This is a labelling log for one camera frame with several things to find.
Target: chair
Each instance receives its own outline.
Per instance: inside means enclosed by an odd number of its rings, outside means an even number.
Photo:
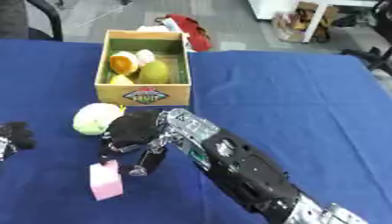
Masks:
[[[61,28],[61,19],[59,13],[56,11],[56,9],[49,4],[45,0],[27,0],[28,3],[34,5],[38,9],[40,9],[42,12],[44,12],[51,23],[52,26],[52,36],[49,36],[48,34],[34,29],[34,28],[29,28],[29,39],[45,39],[45,40],[56,40],[56,41],[63,41],[63,31]]]
[[[373,12],[374,17],[380,21],[380,19],[385,18],[388,13],[392,14],[392,1],[379,1],[379,3],[374,7]],[[369,52],[345,49],[341,52],[341,54],[353,55],[363,60],[369,70],[378,68],[392,76],[392,65],[389,61],[392,55],[392,46],[384,54],[381,54],[381,50],[377,47],[372,47]]]
[[[45,0],[26,0],[43,11],[50,20],[52,36],[29,28],[25,0],[0,0],[0,38],[63,40],[59,13]]]

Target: label on box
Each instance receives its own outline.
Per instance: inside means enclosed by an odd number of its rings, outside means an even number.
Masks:
[[[140,87],[135,91],[125,94],[123,97],[146,105],[163,100],[164,98],[169,97],[169,95],[157,91],[153,87]]]

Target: floor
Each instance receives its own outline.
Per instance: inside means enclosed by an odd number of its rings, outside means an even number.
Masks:
[[[154,19],[179,13],[197,19],[208,29],[214,51],[264,50],[309,53],[336,53],[343,48],[368,50],[386,48],[388,43],[368,27],[331,30],[327,44],[287,43],[277,39],[270,23],[257,21],[247,0],[134,0],[122,6],[120,0],[64,0],[60,10],[65,41],[102,42],[107,29],[135,30],[154,25]],[[47,18],[28,7],[30,25],[50,31]]]

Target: wooden box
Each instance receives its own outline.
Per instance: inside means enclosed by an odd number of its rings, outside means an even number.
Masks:
[[[118,105],[188,105],[191,75],[185,49],[185,35],[179,32],[115,31],[106,33],[95,89],[101,102]],[[113,85],[110,55],[119,51],[154,52],[169,68],[170,84]]]

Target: yellow fruit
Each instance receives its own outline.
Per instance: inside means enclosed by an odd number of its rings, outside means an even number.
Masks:
[[[110,56],[110,67],[117,74],[131,74],[139,68],[137,56],[131,52],[118,52]]]
[[[128,86],[128,85],[133,85],[133,81],[128,79],[127,76],[123,74],[118,74],[110,80],[110,84]]]
[[[156,60],[142,67],[139,76],[140,84],[165,84],[169,81],[169,68],[167,65]]]

